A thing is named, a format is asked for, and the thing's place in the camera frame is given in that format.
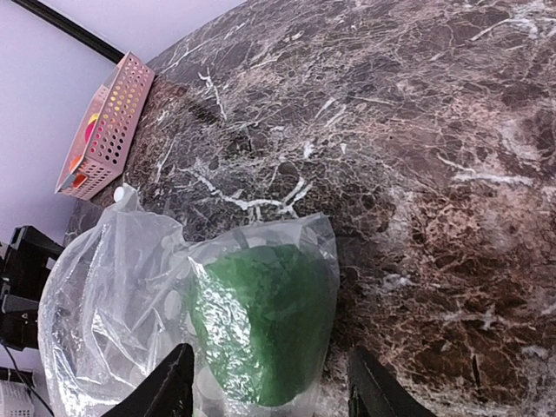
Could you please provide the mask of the orange fake fruit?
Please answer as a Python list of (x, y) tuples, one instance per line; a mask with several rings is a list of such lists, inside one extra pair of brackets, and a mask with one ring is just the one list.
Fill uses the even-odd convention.
[(88, 176), (80, 170), (82, 158), (76, 157), (70, 164), (71, 170), (71, 187), (78, 189), (84, 182), (88, 180)]

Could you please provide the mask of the pink fake fruit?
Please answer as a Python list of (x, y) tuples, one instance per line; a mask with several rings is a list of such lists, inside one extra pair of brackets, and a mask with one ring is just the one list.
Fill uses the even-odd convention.
[(90, 122), (85, 130), (85, 142), (88, 142), (95, 131), (96, 121)]

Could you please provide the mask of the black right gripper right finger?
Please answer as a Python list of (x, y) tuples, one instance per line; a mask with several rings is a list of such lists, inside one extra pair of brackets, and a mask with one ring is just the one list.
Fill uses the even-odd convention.
[(367, 417), (435, 417), (364, 347), (348, 357), (348, 415)]

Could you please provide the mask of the green fake bell pepper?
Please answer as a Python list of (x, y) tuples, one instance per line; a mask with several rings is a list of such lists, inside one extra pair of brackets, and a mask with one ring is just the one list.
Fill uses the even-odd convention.
[(336, 291), (319, 251), (258, 246), (192, 267), (189, 314), (229, 399), (279, 407), (320, 378)]

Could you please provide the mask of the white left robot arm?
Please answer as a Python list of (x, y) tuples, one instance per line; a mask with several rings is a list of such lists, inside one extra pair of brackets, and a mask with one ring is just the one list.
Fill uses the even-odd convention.
[(33, 226), (14, 230), (1, 255), (1, 342), (37, 349), (38, 304), (50, 275), (48, 263), (63, 247)]

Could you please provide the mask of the clear zip top bag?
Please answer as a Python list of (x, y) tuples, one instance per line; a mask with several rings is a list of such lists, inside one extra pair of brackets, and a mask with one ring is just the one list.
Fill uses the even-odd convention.
[(336, 241), (321, 213), (187, 242), (176, 220), (143, 209), (122, 185), (97, 224), (62, 252), (39, 303), (38, 343), (57, 416), (100, 416), (126, 399), (179, 344), (194, 351), (193, 416), (312, 416), (323, 372), (279, 407), (231, 400), (204, 359), (189, 314), (192, 265), (258, 246), (319, 251), (340, 286)]

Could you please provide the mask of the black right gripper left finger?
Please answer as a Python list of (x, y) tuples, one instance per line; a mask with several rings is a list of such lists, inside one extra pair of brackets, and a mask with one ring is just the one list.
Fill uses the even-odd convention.
[(177, 345), (153, 372), (103, 417), (192, 417), (195, 355)]

